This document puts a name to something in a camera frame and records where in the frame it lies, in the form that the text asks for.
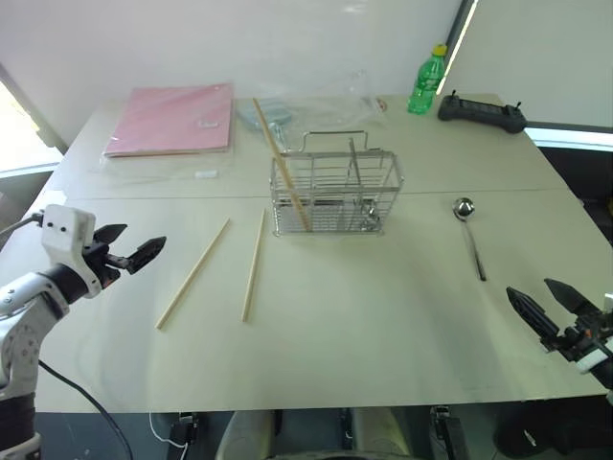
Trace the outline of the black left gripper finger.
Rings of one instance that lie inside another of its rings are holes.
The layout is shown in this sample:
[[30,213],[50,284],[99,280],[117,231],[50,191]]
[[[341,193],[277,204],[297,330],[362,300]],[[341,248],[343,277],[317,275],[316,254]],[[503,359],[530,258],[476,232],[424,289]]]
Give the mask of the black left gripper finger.
[[125,267],[129,274],[134,274],[153,261],[166,244],[166,237],[152,238],[137,247],[135,252],[127,258]]
[[94,232],[93,240],[103,244],[111,244],[124,232],[126,224],[107,224]]

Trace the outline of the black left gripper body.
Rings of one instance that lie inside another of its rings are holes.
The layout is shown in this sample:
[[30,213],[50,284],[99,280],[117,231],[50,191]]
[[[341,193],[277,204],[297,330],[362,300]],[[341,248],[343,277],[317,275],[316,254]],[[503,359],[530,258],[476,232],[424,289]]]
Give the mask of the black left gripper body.
[[132,274],[131,262],[128,258],[112,255],[109,245],[103,242],[92,242],[83,248],[83,259],[87,266],[97,276],[102,289],[108,288],[121,277],[121,271]]

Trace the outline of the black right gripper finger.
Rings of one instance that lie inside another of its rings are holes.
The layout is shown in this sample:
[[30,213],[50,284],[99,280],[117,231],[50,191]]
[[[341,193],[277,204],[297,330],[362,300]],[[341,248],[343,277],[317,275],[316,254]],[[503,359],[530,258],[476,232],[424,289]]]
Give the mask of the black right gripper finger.
[[574,287],[558,280],[546,278],[544,280],[550,292],[559,304],[576,316],[595,315],[600,310]]
[[506,293],[515,312],[540,338],[557,337],[559,327],[532,297],[513,287],[507,287]]

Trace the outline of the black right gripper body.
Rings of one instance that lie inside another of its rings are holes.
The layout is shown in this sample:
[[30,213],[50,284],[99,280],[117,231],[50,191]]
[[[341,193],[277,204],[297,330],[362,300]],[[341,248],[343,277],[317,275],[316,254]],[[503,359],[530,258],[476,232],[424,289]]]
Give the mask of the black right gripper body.
[[541,338],[548,352],[558,352],[567,361],[580,361],[590,355],[612,359],[608,341],[612,338],[612,313],[600,312],[579,315],[574,326],[567,327],[562,335]]

